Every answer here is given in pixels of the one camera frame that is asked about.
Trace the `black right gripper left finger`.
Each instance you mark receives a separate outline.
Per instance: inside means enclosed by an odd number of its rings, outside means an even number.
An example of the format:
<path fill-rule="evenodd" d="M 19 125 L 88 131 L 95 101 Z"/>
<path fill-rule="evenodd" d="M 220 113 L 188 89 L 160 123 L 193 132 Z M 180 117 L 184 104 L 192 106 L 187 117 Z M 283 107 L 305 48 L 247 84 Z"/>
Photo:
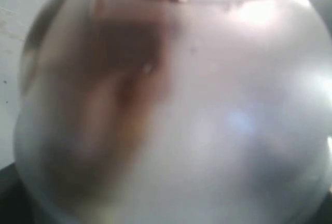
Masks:
<path fill-rule="evenodd" d="M 1 169 L 0 180 L 1 224 L 34 224 L 29 197 L 14 163 Z"/>

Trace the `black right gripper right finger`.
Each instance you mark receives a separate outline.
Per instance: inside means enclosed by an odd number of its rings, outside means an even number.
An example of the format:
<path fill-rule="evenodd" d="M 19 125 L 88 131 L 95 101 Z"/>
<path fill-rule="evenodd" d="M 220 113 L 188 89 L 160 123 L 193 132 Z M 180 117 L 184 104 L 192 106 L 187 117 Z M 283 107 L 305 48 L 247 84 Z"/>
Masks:
<path fill-rule="evenodd" d="M 315 214 L 316 224 L 332 224 L 332 194 L 328 193 L 317 213 Z"/>

